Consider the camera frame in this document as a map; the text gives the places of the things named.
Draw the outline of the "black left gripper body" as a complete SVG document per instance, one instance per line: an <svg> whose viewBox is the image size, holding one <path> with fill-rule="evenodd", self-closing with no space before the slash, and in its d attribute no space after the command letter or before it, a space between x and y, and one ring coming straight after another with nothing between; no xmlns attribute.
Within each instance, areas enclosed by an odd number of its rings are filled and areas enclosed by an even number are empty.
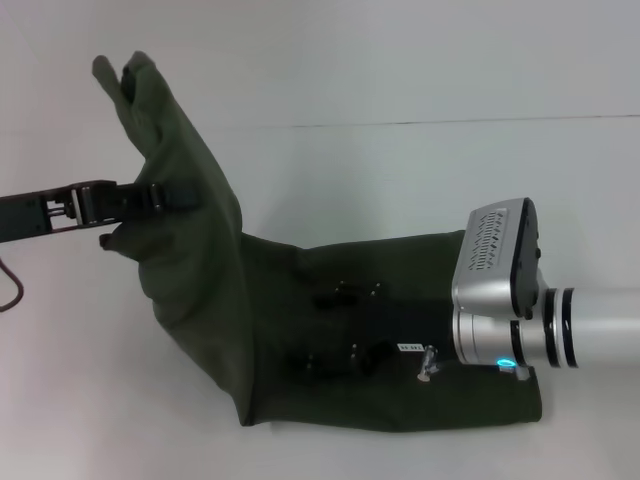
<svg viewBox="0 0 640 480"><path fill-rule="evenodd" d="M1 242L115 223L99 212L99 202L117 187L114 181L98 180L2 197Z"/></svg>

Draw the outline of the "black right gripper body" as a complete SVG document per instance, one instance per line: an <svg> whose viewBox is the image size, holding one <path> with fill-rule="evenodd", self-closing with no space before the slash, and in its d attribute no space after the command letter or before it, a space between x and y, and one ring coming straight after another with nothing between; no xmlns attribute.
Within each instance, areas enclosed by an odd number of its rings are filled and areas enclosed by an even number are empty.
<svg viewBox="0 0 640 480"><path fill-rule="evenodd" d="M401 355L432 372L458 362L452 322L453 305L447 299L394 299L380 291L353 306L349 342L368 357L366 375Z"/></svg>

